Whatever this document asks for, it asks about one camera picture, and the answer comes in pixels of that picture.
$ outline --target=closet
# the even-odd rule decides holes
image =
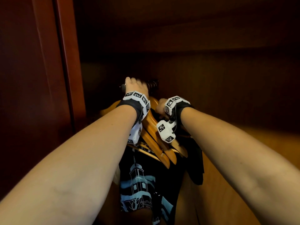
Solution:
[[[2,196],[120,100],[126,76],[157,79],[153,97],[182,96],[300,168],[299,0],[1,0],[0,8]],[[178,219],[259,224],[203,159],[203,185],[184,177]]]

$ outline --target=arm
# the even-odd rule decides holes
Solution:
[[[126,78],[126,91],[148,96]],[[122,105],[89,125],[35,166],[0,204],[0,224],[92,224],[137,118]]]
[[[166,100],[157,111],[163,114]],[[181,121],[261,223],[299,224],[300,171],[244,131],[187,107]]]

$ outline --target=person's left arm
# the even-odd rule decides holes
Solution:
[[[128,77],[132,90],[148,96]],[[0,224],[92,224],[136,118],[133,107],[119,106],[46,156],[2,200]]]

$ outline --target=reddish-brown wooden door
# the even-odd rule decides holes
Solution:
[[[52,0],[0,0],[0,199],[70,136]]]

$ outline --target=hand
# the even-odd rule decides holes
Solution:
[[[145,82],[142,83],[139,79],[136,80],[135,78],[126,77],[125,84],[126,93],[131,91],[138,91],[149,98],[148,88]]]
[[[167,116],[166,113],[165,113],[165,103],[166,102],[167,102],[167,99],[160,99],[159,102],[158,102],[158,105],[155,109],[155,112],[159,113],[163,116]]]

